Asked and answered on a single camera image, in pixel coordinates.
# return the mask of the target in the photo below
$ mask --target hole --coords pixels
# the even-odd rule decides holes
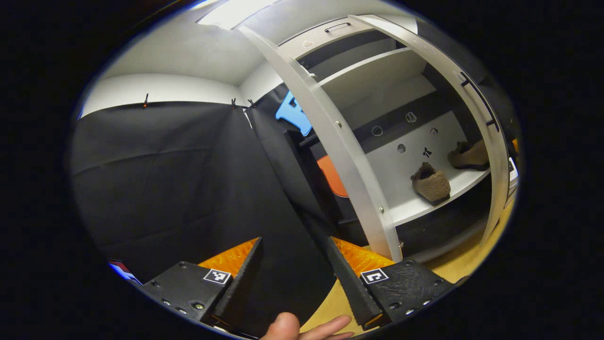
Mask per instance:
[[[377,125],[371,128],[371,134],[374,136],[381,136],[383,133],[384,130],[382,130],[382,128]]]

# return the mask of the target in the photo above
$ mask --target blue object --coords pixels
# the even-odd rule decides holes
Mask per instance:
[[[302,111],[302,108],[299,106],[298,102],[295,100],[292,92],[288,92],[285,99],[281,103],[279,110],[275,113],[275,118],[280,119],[283,118],[294,124],[300,132],[302,132],[302,136],[308,135],[310,130],[312,130],[312,125],[310,121],[306,117],[306,114]]]
[[[112,263],[109,263],[109,266],[111,268],[113,268],[113,270],[115,270],[115,272],[118,273],[118,275],[123,277],[124,279],[132,280],[132,281],[140,284],[141,286],[143,285],[142,283],[140,283],[140,281],[137,280],[137,278],[134,277],[134,275],[132,275],[132,273],[126,273],[125,271],[122,270],[122,268],[120,268],[119,266],[116,266]]]

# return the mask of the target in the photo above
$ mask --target ceiling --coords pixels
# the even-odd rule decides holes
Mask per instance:
[[[137,73],[201,77],[239,86],[264,57],[237,30],[195,22],[211,7],[184,11],[132,42],[101,79]],[[348,14],[405,14],[381,0],[281,0],[242,25],[276,44]]]

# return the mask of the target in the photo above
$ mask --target orange object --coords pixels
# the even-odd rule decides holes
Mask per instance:
[[[346,259],[346,262],[348,262],[352,270],[355,271],[356,276],[361,276],[362,272],[368,270],[383,268],[394,264],[394,261],[363,247],[340,240],[339,238],[332,237],[332,239]]]
[[[329,159],[329,156],[321,157],[321,159],[316,162],[319,164],[319,168],[321,168],[323,171],[325,178],[327,178],[329,188],[331,188],[333,193],[340,197],[348,197],[344,184],[342,184],[342,180],[340,180],[338,172],[333,166],[332,160]]]
[[[243,265],[245,258],[248,256],[250,250],[252,250],[252,247],[257,240],[258,238],[255,238],[253,240],[244,242],[236,247],[211,257],[204,262],[201,262],[198,264],[198,266],[229,272],[233,277],[235,277],[237,276],[237,273],[239,273],[239,269]]]

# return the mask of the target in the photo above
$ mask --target black curtain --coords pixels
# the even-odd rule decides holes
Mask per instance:
[[[198,102],[123,105],[84,116],[71,173],[96,245],[141,281],[262,236],[245,320],[261,336],[278,313],[306,322],[335,281],[288,202],[241,108]]]

